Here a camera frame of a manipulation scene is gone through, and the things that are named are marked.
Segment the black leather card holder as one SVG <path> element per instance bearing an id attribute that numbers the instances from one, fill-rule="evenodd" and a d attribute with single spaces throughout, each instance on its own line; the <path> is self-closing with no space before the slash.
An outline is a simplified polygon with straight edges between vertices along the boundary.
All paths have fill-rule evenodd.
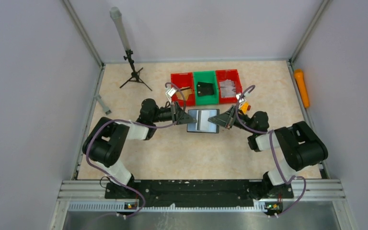
<path id="1" fill-rule="evenodd" d="M 188 133 L 219 133 L 219 126 L 209 121 L 209 118 L 219 115 L 219 109 L 192 109 L 188 114 L 196 120 L 187 124 Z"/>

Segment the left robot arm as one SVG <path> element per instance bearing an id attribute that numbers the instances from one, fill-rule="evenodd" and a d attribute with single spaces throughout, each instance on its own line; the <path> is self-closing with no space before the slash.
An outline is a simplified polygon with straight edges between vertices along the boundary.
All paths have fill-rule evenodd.
<path id="1" fill-rule="evenodd" d="M 86 138 L 82 152 L 88 164 L 102 171 L 112 183 L 128 187 L 134 176 L 120 160 L 125 142 L 149 140 L 158 129 L 155 124 L 168 121 L 172 125 L 196 123 L 177 102 L 159 107 L 155 100 L 145 99 L 135 122 L 102 117 Z"/>

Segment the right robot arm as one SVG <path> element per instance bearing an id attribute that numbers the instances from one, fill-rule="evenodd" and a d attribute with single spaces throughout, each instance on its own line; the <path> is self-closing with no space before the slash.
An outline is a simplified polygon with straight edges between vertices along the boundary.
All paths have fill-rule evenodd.
<path id="1" fill-rule="evenodd" d="M 257 111 L 248 116 L 233 105 L 226 112 L 209 118 L 209 122 L 226 129 L 235 126 L 251 132 L 248 145 L 255 152 L 271 150 L 275 168 L 265 172 L 262 181 L 252 187 L 250 195 L 254 199 L 274 196 L 296 178 L 299 171 L 328 158 L 326 146 L 305 121 L 269 130 L 266 112 Z"/>

